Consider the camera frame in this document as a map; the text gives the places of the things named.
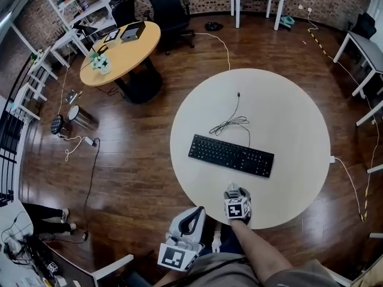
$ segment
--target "small potted plant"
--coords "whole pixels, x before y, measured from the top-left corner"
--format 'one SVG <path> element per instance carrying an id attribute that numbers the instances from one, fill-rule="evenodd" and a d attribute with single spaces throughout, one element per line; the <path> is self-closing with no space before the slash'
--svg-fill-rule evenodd
<path id="1" fill-rule="evenodd" d="M 104 53 L 98 54 L 94 52 L 90 55 L 90 60 L 92 61 L 92 69 L 98 69 L 101 74 L 108 74 L 112 71 L 110 60 Z"/>

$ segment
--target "black table base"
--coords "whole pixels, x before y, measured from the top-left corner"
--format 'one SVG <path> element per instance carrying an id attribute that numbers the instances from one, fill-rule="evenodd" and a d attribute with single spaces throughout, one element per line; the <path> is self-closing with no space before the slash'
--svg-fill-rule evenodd
<path id="1" fill-rule="evenodd" d="M 147 57 L 143 63 L 147 70 L 134 73 L 129 71 L 130 80 L 127 84 L 118 78 L 115 83 L 125 93 L 125 99 L 131 103 L 144 103 L 152 99 L 161 89 L 162 78 Z"/>

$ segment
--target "black box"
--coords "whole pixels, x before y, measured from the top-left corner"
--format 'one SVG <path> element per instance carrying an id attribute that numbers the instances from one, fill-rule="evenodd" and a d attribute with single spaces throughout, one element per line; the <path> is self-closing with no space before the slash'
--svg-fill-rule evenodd
<path id="1" fill-rule="evenodd" d="M 121 40 L 123 42 L 134 41 L 138 39 L 145 29 L 144 22 L 135 22 L 128 25 L 125 31 L 121 34 Z"/>

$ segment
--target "brick wall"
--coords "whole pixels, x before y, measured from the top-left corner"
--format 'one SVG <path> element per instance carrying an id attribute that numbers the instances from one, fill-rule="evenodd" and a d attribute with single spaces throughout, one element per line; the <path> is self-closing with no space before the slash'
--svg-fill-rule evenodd
<path id="1" fill-rule="evenodd" d="M 305 9 L 311 7 L 311 19 L 338 29 L 345 29 L 347 22 L 355 22 L 357 15 L 367 10 L 370 0 L 285 0 L 283 14 L 293 17 L 307 18 L 306 10 L 299 10 L 302 4 Z M 190 0 L 191 13 L 205 13 L 215 11 L 230 11 L 230 0 Z M 241 7 L 245 11 L 265 12 L 267 0 L 242 0 Z M 136 17 L 141 19 L 148 9 L 136 1 Z M 67 8 L 66 16 L 72 18 L 75 8 Z M 272 6 L 272 13 L 276 12 L 276 3 Z M 36 48 L 46 48 L 54 43 L 54 31 L 62 23 L 47 0 L 30 0 L 16 20 L 16 26 L 27 40 Z"/>

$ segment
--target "trash can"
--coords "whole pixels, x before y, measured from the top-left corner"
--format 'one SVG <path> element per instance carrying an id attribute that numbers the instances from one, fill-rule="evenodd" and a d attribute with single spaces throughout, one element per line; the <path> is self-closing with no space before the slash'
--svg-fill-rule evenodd
<path id="1" fill-rule="evenodd" d="M 98 122 L 88 112 L 80 108 L 78 105 L 74 105 L 68 112 L 69 122 L 77 123 L 79 126 L 93 130 L 98 126 Z"/>
<path id="2" fill-rule="evenodd" d="M 53 118 L 50 126 L 50 131 L 60 138 L 69 138 L 71 125 L 67 122 L 62 115 L 57 115 Z"/>

